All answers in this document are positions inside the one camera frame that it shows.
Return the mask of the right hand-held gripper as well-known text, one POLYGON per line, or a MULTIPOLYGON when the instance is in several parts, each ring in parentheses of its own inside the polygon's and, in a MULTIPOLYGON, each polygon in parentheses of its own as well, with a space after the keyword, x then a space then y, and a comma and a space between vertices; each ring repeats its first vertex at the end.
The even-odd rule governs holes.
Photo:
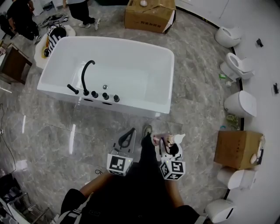
POLYGON ((168 147, 164 137, 160 138, 161 174, 165 180, 179 180, 186 173, 186 163, 182 157, 182 147, 174 143, 168 147))

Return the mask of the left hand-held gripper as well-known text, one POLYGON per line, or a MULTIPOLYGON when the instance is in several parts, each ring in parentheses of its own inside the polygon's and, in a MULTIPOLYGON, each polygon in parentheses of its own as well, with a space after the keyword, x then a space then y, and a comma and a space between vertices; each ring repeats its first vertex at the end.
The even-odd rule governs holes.
POLYGON ((133 152, 136 140, 135 128, 118 133, 107 155, 107 171, 111 174, 126 176, 133 164, 133 152))

